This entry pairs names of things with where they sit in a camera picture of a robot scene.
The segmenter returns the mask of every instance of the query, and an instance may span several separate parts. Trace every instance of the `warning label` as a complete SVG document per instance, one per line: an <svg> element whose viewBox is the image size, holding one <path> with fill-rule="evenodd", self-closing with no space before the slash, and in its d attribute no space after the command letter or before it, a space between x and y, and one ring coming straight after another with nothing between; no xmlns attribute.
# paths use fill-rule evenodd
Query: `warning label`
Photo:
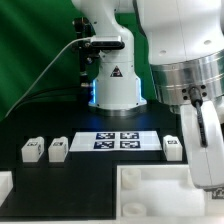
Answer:
<svg viewBox="0 0 224 224"><path fill-rule="evenodd" d="M112 72L110 77L123 77L120 69L118 68L118 66L115 67L114 71Z"/></svg>

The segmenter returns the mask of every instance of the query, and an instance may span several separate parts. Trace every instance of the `black cable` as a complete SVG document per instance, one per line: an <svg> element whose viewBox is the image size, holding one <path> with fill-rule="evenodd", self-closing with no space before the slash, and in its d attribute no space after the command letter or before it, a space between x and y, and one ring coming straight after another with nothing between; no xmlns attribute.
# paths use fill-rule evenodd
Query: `black cable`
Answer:
<svg viewBox="0 0 224 224"><path fill-rule="evenodd" d="M55 92L55 91L62 91L62 90L68 90L68 89L81 89L80 86L64 86L64 87L54 87L54 88L48 88L48 89L43 89L43 90L39 90L37 92L31 93L29 95L27 95L25 99L31 98L31 97L35 97L41 94L45 94L45 93L49 93L49 92Z"/></svg>
<svg viewBox="0 0 224 224"><path fill-rule="evenodd" d="M207 147L208 143L207 143L206 134L205 134L205 125L204 125L204 120L203 120L203 116L201 112L201 106L203 104L201 93L197 87L193 86L192 88L189 89L189 96L191 99L191 104L197 110L197 120L198 120L200 135L201 135L201 145L203 147Z"/></svg>
<svg viewBox="0 0 224 224"><path fill-rule="evenodd" d="M197 119L198 119L198 125L199 125L199 130L201 134L201 144L204 147L208 146L206 135L205 135L205 125L204 125L204 120L201 112L201 106L199 102L196 102L196 110L197 110Z"/></svg>
<svg viewBox="0 0 224 224"><path fill-rule="evenodd" d="M41 96L42 94L46 94L46 93L49 93L49 92L69 90L69 89L83 90L84 88L82 88L80 86L67 86L67 87L48 88L48 89L40 90L40 91L37 91L35 93L27 95L12 111L18 109L24 103L27 103L28 101L32 101L32 100L36 100L36 99L77 95L77 93L73 93L73 94L52 94L52 95Z"/></svg>

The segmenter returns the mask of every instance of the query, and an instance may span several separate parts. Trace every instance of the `white platform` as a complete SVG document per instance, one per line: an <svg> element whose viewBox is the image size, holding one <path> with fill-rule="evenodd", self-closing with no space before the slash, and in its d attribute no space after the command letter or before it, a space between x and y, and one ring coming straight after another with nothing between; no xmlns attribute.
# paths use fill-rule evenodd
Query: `white platform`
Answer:
<svg viewBox="0 0 224 224"><path fill-rule="evenodd" d="M77 132L70 151L162 150L156 131Z"/></svg>

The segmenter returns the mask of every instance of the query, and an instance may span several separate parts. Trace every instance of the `cable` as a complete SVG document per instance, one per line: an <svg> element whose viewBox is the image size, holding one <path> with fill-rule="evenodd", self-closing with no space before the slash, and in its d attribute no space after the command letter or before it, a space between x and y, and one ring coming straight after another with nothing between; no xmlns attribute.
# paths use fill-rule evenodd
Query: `cable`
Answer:
<svg viewBox="0 0 224 224"><path fill-rule="evenodd" d="M40 90L40 91L34 92L32 94L29 94L26 97L24 97L24 100L35 97L35 96L39 96L39 95L45 94L45 93L50 93L50 92L55 92L55 91L63 91L63 90L69 90L69 89L81 89L81 87L77 86L77 85L73 85L73 86L65 86L65 87L48 88L48 89Z"/></svg>
<svg viewBox="0 0 224 224"><path fill-rule="evenodd" d="M44 69L44 71L39 75L39 77L36 79L36 81L30 86L30 88L22 95L22 97L17 100L13 106L9 109L9 111L6 113L5 117L8 117L8 115L14 110L14 108L29 94L29 92L35 87L35 85L39 82L39 80L45 75L45 73L49 70L49 68L57 61L57 59L64 53L67 48L69 48L72 44L78 42L78 41L84 41L84 40L90 40L90 37L87 38L82 38L82 39L77 39L73 40L70 42L68 45L66 45L60 52L59 54L54 58L54 60Z"/></svg>
<svg viewBox="0 0 224 224"><path fill-rule="evenodd" d="M201 135L201 145L203 147L207 147L208 142L207 142L207 138L205 134L204 119L201 112L201 106L203 104L203 100L202 100L199 89L195 86L191 87L189 90L189 96L191 99L191 104L196 108L196 111L197 111L197 120L198 120L200 135Z"/></svg>

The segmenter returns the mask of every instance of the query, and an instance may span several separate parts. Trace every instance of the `white tray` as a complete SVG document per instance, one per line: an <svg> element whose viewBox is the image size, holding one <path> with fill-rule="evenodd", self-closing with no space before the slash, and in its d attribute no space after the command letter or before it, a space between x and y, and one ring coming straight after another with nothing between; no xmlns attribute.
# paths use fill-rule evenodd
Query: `white tray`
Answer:
<svg viewBox="0 0 224 224"><path fill-rule="evenodd" d="M141 171L141 181L136 189L123 187L122 171L125 169ZM146 216L140 219L159 221L155 223L163 223L165 220L166 223L175 223L176 219L188 220L184 223L189 223L191 218L200 220L200 223L202 217L204 220L209 216L221 220L217 219L214 223L224 223L224 194L221 191L219 189L217 192L206 193L196 189L192 184L188 165L118 166L117 220L139 219L135 216L124 217L123 213L125 205L138 203L147 211ZM215 194L219 194L221 198L215 198Z"/></svg>

